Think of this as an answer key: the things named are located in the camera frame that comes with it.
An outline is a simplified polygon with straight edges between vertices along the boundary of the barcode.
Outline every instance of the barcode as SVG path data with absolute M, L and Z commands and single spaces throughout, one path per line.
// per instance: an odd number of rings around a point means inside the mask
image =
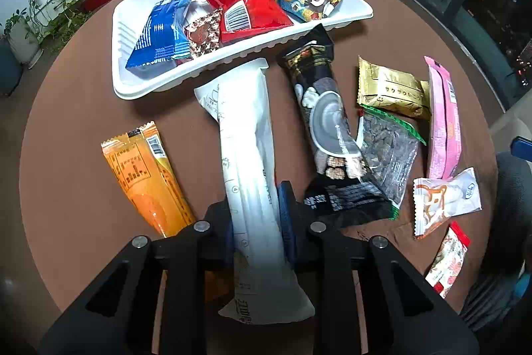
M 447 81 L 447 84 L 449 85 L 449 97 L 451 99 L 451 102 L 456 104 L 457 96 L 454 94 L 453 84 L 450 81 Z
M 225 29 L 229 32 L 251 29 L 251 21 L 244 1 L 238 1 L 225 12 Z
M 157 134 L 147 137 L 146 141 L 148 142 L 148 145 L 150 145 L 150 149 L 155 158 L 166 158 L 166 154 L 164 153 L 163 146 L 161 145 L 161 141 Z

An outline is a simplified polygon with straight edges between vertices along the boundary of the red snack package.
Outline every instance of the red snack package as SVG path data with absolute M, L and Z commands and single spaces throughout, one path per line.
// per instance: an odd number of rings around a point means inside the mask
M 222 8 L 222 43 L 274 31 L 293 23 L 275 0 L 206 0 Z
M 462 269 L 469 243 L 469 237 L 462 232 L 458 223 L 453 221 L 425 277 L 442 298 L 447 296 Z

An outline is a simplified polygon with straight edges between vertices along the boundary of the white plastic tray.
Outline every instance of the white plastic tray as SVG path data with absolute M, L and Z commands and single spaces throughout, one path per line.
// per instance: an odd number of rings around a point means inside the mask
M 259 52 L 265 47 L 273 47 L 278 43 L 296 40 L 306 34 L 318 23 L 325 29 L 346 26 L 349 23 L 373 16 L 373 10 L 363 0 L 342 0 L 332 14 L 325 19 L 300 23 L 292 15 L 288 16 L 294 26 L 276 31 L 266 32 L 246 40 L 221 47 L 212 53 L 200 56 L 193 61 L 177 67 L 171 63 L 162 63 L 136 68 L 135 72 L 126 70 L 126 62 L 133 51 L 140 33 L 155 3 L 160 0 L 123 0 L 113 14 L 112 37 L 112 74 L 114 92 L 120 98 L 132 100 L 142 97 L 151 91 L 170 89 L 184 79 L 196 77 L 201 71 L 211 70 L 221 63 L 229 63 L 233 59 L 245 57 L 252 51 Z M 187 14 L 187 23 L 212 11 L 205 0 L 193 0 Z

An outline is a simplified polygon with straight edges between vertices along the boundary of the green vine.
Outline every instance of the green vine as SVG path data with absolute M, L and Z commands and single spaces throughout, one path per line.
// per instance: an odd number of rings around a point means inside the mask
M 50 3 L 54 0 L 46 0 L 47 3 Z M 38 40 L 39 43 L 41 43 L 44 38 L 51 37 L 55 41 L 58 41 L 59 43 L 55 46 L 54 50 L 59 51 L 61 50 L 66 43 L 72 38 L 72 36 L 75 34 L 75 32 L 82 26 L 83 23 L 87 21 L 87 19 L 91 16 L 90 13 L 84 13 L 83 11 L 74 8 L 75 1 L 67 2 L 67 0 L 59 0 L 62 11 L 58 14 L 57 17 L 54 19 L 51 19 L 50 16 L 47 18 L 49 19 L 48 23 L 45 25 L 39 19 L 37 18 L 37 14 L 39 13 L 39 7 L 36 3 L 36 0 L 28 0 L 29 3 L 29 11 L 26 14 L 26 9 L 22 10 L 22 13 L 20 15 L 23 15 L 27 24 L 31 23 L 31 26 L 28 26 L 29 30 L 26 34 L 26 38 L 29 35 L 35 36 L 35 38 Z M 13 26 L 15 22 L 15 15 L 11 19 L 8 19 L 8 22 L 6 22 L 6 27 L 4 32 L 8 30 L 11 30 L 11 27 Z

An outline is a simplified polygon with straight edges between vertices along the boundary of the gold snack package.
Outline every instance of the gold snack package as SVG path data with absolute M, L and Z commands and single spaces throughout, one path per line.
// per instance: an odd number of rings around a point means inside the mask
M 103 142 L 102 151 L 128 199 L 163 237 L 196 220 L 153 121 Z
M 429 83 L 358 57 L 358 104 L 430 121 Z

